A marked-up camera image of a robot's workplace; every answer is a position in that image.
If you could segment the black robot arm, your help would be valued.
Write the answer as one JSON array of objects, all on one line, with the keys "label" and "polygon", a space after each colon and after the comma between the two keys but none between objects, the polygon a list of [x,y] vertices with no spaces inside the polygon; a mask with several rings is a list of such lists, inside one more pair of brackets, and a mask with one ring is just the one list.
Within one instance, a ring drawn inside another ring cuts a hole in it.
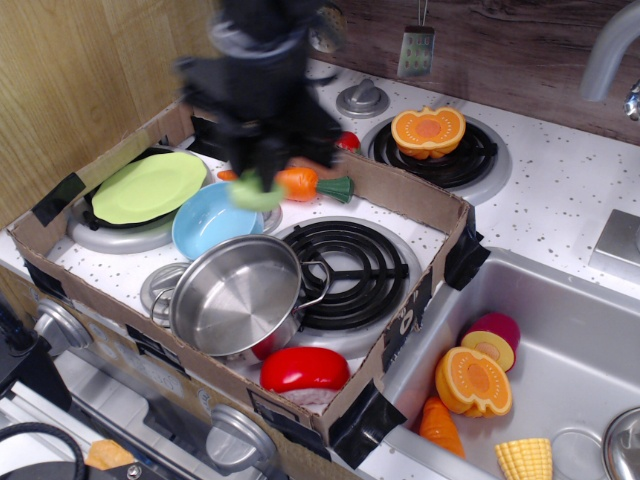
[{"label": "black robot arm", "polygon": [[289,160],[330,167],[342,134],[306,78],[308,33],[318,1],[225,1],[209,24],[218,58],[183,57],[174,69],[183,100],[213,115],[233,171],[269,192]]}]

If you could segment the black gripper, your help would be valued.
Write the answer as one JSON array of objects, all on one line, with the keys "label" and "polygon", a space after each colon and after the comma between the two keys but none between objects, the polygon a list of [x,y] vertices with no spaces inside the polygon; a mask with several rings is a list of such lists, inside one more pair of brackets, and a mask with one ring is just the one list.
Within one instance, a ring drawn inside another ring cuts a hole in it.
[{"label": "black gripper", "polygon": [[271,192],[293,157],[325,168],[334,164],[342,129],[312,95],[307,62],[305,44],[174,61],[185,102],[217,119],[227,161],[249,192]]}]

